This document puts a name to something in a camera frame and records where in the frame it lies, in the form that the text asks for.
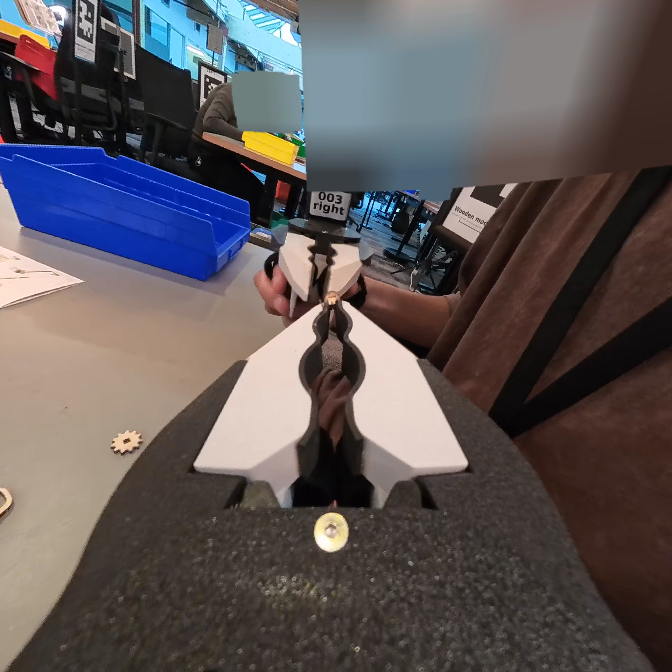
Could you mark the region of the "yellow plastic bin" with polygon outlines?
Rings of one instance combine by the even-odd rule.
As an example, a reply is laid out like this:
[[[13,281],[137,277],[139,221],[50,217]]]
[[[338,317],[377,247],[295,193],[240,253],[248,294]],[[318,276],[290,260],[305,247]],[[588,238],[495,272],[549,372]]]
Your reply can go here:
[[[300,149],[294,142],[266,132],[244,131],[242,141],[249,151],[283,165],[293,165]]]

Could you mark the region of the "black office chair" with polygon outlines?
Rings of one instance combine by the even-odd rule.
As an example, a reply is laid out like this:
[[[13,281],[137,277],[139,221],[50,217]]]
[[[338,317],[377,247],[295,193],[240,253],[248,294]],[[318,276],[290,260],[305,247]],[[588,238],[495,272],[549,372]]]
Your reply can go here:
[[[57,120],[75,131],[77,145],[95,144],[94,132],[113,153],[127,153],[129,105],[119,38],[105,30],[97,34],[94,63],[75,58],[75,32],[63,27],[56,53],[54,80]]]
[[[197,116],[190,71],[141,47],[136,48],[135,59],[145,112],[141,148],[150,152],[151,165],[160,155],[187,157]]]

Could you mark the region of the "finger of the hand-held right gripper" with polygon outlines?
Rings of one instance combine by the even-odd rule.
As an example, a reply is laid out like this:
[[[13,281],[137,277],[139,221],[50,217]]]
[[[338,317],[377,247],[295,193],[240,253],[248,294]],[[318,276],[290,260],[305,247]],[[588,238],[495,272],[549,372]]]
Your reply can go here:
[[[343,298],[356,283],[362,269],[359,243],[333,243],[328,255],[322,297],[336,294]]]
[[[298,300],[308,303],[322,301],[316,283],[314,253],[310,250],[314,243],[313,239],[302,234],[288,232],[279,250],[279,266],[290,287],[290,319],[294,317]]]

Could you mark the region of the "printed instruction sheet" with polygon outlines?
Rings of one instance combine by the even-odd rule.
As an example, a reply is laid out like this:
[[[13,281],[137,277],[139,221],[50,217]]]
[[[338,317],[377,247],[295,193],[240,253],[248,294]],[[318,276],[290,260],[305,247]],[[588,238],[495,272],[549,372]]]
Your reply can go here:
[[[1,247],[1,308],[82,283],[83,280]]]

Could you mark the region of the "red fabric item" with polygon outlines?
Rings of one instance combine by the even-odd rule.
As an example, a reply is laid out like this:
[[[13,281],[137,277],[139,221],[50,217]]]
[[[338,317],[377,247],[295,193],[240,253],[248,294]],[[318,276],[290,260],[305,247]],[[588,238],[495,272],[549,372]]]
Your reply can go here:
[[[31,81],[46,96],[58,102],[55,82],[55,64],[57,51],[42,38],[34,38],[28,32],[19,37],[14,56],[32,67]]]

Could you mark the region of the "blue plastic bin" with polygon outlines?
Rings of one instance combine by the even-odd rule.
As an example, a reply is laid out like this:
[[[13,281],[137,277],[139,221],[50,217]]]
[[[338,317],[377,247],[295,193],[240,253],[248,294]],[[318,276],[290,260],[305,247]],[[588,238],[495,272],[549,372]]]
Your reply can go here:
[[[206,281],[251,232],[245,200],[102,148],[1,145],[21,225]]]

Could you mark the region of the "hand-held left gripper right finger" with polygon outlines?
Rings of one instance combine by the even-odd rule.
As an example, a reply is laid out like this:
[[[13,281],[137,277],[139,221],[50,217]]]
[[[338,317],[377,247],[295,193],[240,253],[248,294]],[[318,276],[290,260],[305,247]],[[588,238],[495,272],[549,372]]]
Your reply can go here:
[[[373,486],[382,508],[393,487],[419,476],[463,473],[466,458],[418,359],[348,303],[335,324],[352,379],[343,447],[350,469]]]

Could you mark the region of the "person's right forearm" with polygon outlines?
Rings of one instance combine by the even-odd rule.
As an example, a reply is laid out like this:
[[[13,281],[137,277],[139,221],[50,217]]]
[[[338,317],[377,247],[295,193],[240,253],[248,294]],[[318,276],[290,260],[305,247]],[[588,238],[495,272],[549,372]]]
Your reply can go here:
[[[365,278],[367,295],[360,311],[391,337],[431,349],[456,310],[461,293],[429,296]]]

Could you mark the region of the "white paper sign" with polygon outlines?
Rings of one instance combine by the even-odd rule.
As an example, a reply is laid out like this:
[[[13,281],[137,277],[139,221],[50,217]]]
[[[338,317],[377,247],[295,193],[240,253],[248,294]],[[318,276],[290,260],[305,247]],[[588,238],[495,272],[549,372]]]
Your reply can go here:
[[[471,246],[516,183],[463,188],[441,227],[461,245]]]

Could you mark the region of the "person's right hand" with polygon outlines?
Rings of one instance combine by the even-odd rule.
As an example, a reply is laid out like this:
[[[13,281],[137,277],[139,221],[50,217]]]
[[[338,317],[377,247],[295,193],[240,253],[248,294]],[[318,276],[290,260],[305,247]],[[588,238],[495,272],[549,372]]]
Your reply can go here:
[[[291,288],[279,265],[272,268],[272,275],[268,275],[264,269],[259,271],[254,282],[264,301],[265,310],[281,317],[286,323],[295,321],[313,307],[313,304],[300,300],[296,301],[294,307],[291,306],[290,294],[287,293]]]

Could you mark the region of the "printed marker tag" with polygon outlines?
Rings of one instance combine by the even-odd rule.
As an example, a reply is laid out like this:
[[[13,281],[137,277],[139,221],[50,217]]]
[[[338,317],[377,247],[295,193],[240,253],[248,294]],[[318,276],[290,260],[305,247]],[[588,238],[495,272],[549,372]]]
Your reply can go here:
[[[136,43],[132,32],[116,26],[115,30],[119,38],[119,49],[122,53],[122,71],[125,77],[135,80],[136,77]]]
[[[99,5],[99,1],[73,1],[72,5],[74,57],[90,64],[96,63]]]
[[[201,107],[213,89],[227,83],[229,75],[221,71],[214,65],[207,64],[203,61],[198,63],[198,102],[197,106]]]

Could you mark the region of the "wooden table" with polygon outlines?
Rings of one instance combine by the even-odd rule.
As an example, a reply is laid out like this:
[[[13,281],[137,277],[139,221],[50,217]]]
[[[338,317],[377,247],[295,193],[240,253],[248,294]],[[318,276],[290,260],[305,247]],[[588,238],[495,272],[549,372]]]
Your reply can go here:
[[[260,155],[249,150],[238,140],[219,134],[203,132],[203,141],[221,148],[225,153],[255,172],[265,176],[264,193],[257,206],[255,223],[269,227],[275,204],[275,194],[278,182],[290,185],[290,191],[284,208],[284,217],[291,220],[296,217],[302,192],[307,191],[306,167],[299,163],[292,166],[282,164],[268,156]]]

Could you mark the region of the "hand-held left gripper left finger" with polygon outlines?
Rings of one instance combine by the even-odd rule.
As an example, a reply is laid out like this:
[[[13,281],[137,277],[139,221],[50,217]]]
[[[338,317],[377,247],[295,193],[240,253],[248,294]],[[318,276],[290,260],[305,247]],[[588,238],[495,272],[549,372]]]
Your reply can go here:
[[[266,482],[281,507],[292,506],[296,445],[312,408],[299,366],[317,342],[313,324],[323,312],[311,309],[250,355],[194,461],[196,472]]]

